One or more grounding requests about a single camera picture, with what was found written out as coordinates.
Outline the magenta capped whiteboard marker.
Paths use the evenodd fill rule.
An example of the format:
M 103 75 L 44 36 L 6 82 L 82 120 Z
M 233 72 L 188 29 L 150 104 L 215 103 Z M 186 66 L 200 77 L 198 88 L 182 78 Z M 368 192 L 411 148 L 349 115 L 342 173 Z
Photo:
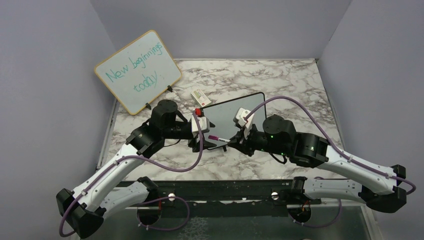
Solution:
M 229 143 L 230 142 L 229 139 L 221 138 L 221 137 L 218 137 L 218 136 L 215 136 L 215 135 L 209 135 L 208 136 L 208 139 L 214 140 L 214 141 L 219 141 L 219 142 L 224 142 L 224 143 Z

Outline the black-framed whiteboard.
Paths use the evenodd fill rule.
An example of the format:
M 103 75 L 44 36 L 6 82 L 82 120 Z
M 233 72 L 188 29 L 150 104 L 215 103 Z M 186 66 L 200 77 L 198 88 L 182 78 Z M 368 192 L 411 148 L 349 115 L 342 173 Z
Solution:
M 230 139 L 240 130 L 233 121 L 239 108 L 251 111 L 264 101 L 265 94 L 256 92 L 203 107 L 203 114 L 209 119 L 211 124 L 215 125 L 215 127 L 210 128 L 209 132 L 204 134 L 205 149 L 224 148 L 226 151 L 227 144 L 225 142 L 210 139 L 209 136 L 213 135 L 222 139 Z

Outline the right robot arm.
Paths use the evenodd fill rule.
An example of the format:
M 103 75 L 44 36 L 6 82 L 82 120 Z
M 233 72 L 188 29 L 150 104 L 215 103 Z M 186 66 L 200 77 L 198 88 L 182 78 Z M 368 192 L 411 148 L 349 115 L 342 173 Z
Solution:
M 321 198 L 350 200 L 382 213 L 395 213 L 407 203 L 407 192 L 399 187 L 397 174 L 404 167 L 379 166 L 354 159 L 338 147 L 313 133 L 298 132 L 292 121 L 276 114 L 267 117 L 259 131 L 251 118 L 233 119 L 240 129 L 228 146 L 251 157 L 255 151 L 280 154 L 299 167 L 318 168 L 343 176 L 343 179 L 301 179 L 288 190 L 289 199 L 300 204 Z

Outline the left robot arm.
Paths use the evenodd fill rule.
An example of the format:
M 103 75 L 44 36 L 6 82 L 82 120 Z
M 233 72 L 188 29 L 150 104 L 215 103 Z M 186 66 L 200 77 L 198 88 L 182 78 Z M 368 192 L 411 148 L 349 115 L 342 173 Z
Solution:
M 151 117 L 134 129 L 117 154 L 94 175 L 72 190 L 62 189 L 56 195 L 61 215 L 59 235 L 77 234 L 84 239 L 95 233 L 104 220 L 135 204 L 152 205 L 157 200 L 153 182 L 136 181 L 114 190 L 137 167 L 149 162 L 162 169 L 184 173 L 196 167 L 204 149 L 205 137 L 215 125 L 199 108 L 186 119 L 172 100 L 161 100 L 151 111 Z M 176 169 L 151 160 L 165 146 L 165 140 L 188 140 L 188 146 L 198 153 L 195 163 Z

